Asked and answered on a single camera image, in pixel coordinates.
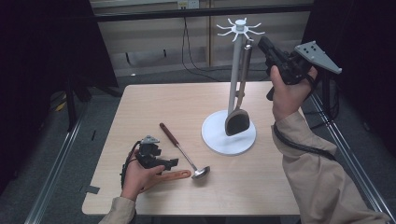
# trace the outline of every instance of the metal ladle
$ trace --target metal ladle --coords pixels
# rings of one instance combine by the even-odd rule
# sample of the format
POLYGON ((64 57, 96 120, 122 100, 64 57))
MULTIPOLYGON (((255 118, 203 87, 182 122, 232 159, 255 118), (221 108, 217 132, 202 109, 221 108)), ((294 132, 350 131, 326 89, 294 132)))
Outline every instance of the metal ladle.
POLYGON ((180 145, 178 144, 178 141, 171 134, 171 132, 168 130, 168 128, 166 128, 165 124, 160 123, 160 127, 161 127, 161 129, 163 129, 163 131, 165 132, 166 136, 168 136, 169 140, 171 140, 171 142, 175 145, 175 147, 178 147, 178 149, 180 149, 180 151, 183 154, 183 156, 187 159, 187 161, 192 166, 192 169, 194 169, 194 175, 191 177, 192 179, 201 179, 201 178, 203 178, 205 175, 207 175, 210 172, 210 167, 209 166, 206 166, 204 169, 198 170, 197 167, 194 165, 194 163, 192 163, 190 158, 187 156, 187 154, 183 151, 183 149, 181 149, 180 145))
POLYGON ((239 84, 238 101, 236 102, 235 110, 231 112, 225 120, 225 133, 228 136, 246 131, 250 126, 248 112, 241 109, 240 107, 242 104, 242 99, 245 96, 245 85, 248 75, 248 68, 250 65, 251 51, 251 40, 248 39, 246 45, 244 46, 242 57, 242 76, 241 82, 239 84))

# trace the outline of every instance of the white stand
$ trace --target white stand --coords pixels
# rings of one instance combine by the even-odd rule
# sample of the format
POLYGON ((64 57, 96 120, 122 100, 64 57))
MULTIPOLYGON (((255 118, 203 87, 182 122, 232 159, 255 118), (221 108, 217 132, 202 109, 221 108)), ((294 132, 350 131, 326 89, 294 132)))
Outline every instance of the white stand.
POLYGON ((206 144, 212 150, 226 156, 235 156, 244 153, 253 145, 256 139, 256 127, 252 121, 250 121, 249 128, 244 132, 232 136, 228 136, 225 132, 225 120, 228 115, 233 112, 235 106, 236 83, 238 82, 239 62, 243 43, 243 37, 241 34, 245 35, 247 39, 250 39, 247 32, 251 32, 256 35, 264 34, 256 33, 248 29, 258 27, 261 25, 260 23, 256 26, 246 26, 246 20, 246 18, 244 20, 237 20, 235 24, 233 24, 231 20, 228 19, 229 23, 233 27, 221 27, 218 25, 221 29, 231 29, 230 32, 222 35, 235 33, 235 37, 233 39, 233 69, 231 73, 230 98, 228 110, 221 110, 211 114, 206 118, 202 126, 202 137, 206 144))

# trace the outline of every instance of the hand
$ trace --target hand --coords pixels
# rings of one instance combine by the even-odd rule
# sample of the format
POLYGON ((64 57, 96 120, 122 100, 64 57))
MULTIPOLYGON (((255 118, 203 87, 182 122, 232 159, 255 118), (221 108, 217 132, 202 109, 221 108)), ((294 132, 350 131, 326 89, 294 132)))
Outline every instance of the hand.
POLYGON ((121 197, 136 201, 140 190, 145 187, 152 177, 162 172, 163 169, 165 169, 165 166, 163 165, 146 169, 139 163, 139 161, 131 161, 125 173, 121 197))
MULTIPOLYGON (((311 67, 308 75, 315 79, 317 74, 317 69, 311 67)), ((271 81, 273 82, 275 90, 273 97, 273 114, 275 121, 282 120, 288 115, 296 112, 303 104, 308 93, 311 92, 311 85, 306 79, 296 85, 286 85, 275 65, 271 68, 271 81)))

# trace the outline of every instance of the sleeve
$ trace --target sleeve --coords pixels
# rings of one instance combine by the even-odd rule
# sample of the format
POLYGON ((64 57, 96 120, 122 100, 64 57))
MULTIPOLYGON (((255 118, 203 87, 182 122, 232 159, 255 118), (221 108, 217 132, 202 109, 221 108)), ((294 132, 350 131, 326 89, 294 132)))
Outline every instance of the sleeve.
POLYGON ((99 224, 130 223, 134 218, 134 209, 134 201, 122 197, 114 198, 110 212, 99 222, 99 224))
MULTIPOLYGON (((295 112, 276 123, 291 142, 334 154, 336 146, 314 135, 304 117, 295 112)), ((303 223, 386 223, 384 213, 368 209, 356 185, 336 161, 288 147, 275 136, 282 165, 300 209, 303 223)))

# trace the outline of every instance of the wooden table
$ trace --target wooden table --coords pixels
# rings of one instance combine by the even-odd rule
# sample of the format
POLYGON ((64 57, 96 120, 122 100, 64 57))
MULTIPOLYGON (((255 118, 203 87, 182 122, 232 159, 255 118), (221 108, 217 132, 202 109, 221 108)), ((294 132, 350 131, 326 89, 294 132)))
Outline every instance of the wooden table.
POLYGON ((125 89, 97 164, 82 211, 108 213, 120 196, 120 170, 134 143, 150 134, 163 150, 159 159, 179 158, 172 171, 191 169, 181 152, 166 137, 163 122, 198 168, 210 166, 202 180, 162 182, 141 194, 137 213, 151 216, 271 216, 298 215, 297 203, 283 172, 270 126, 272 102, 265 98, 271 82, 248 82, 241 108, 256 126, 252 148, 238 156, 223 156, 209 149, 201 129, 211 114, 228 108, 230 83, 132 85, 125 89))

